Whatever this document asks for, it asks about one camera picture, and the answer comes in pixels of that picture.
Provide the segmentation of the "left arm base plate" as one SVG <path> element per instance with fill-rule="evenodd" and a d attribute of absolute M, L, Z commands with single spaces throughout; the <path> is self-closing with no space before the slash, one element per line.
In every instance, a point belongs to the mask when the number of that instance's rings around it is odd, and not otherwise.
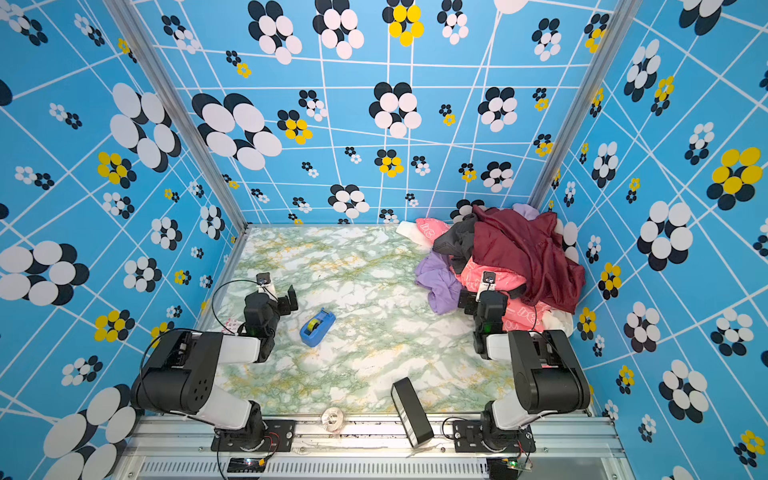
<path fill-rule="evenodd" d="M 227 453 L 289 452 L 295 438 L 296 421 L 261 420 L 240 430 L 214 430 L 210 450 Z"/>

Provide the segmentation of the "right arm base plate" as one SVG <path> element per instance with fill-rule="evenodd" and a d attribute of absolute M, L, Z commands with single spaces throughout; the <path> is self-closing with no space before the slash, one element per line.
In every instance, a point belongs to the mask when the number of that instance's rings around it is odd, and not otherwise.
<path fill-rule="evenodd" d="M 529 454 L 537 449 L 529 427 L 518 430 L 500 430 L 480 420 L 454 420 L 449 438 L 457 453 Z"/>

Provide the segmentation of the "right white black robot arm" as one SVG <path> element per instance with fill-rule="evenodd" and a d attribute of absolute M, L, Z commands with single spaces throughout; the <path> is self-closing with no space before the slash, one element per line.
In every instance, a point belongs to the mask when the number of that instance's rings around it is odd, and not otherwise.
<path fill-rule="evenodd" d="M 529 426 L 544 417 L 584 410 L 590 403 L 586 376 L 562 330 L 502 329 L 508 296 L 478 294 L 473 314 L 474 348 L 483 359 L 511 366 L 514 391 L 486 404 L 482 442 L 491 451 L 525 448 Z"/>

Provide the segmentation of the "purple cloth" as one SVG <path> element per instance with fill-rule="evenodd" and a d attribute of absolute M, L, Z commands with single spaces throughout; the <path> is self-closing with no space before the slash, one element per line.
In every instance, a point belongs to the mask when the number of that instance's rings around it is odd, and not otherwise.
<path fill-rule="evenodd" d="M 415 268 L 415 283 L 427 290 L 427 301 L 437 315 L 458 308 L 462 284 L 450 269 L 450 259 L 431 251 Z"/>

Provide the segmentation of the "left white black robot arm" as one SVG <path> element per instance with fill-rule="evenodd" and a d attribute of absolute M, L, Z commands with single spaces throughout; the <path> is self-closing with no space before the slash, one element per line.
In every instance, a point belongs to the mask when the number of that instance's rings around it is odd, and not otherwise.
<path fill-rule="evenodd" d="M 294 288 L 282 297 L 264 288 L 245 297 L 244 322 L 234 334 L 191 329 L 161 334 L 132 387 L 133 405 L 211 426 L 213 451 L 289 451 L 295 422 L 265 420 L 256 401 L 225 391 L 215 384 L 215 377 L 220 366 L 266 362 L 279 320 L 297 310 Z"/>

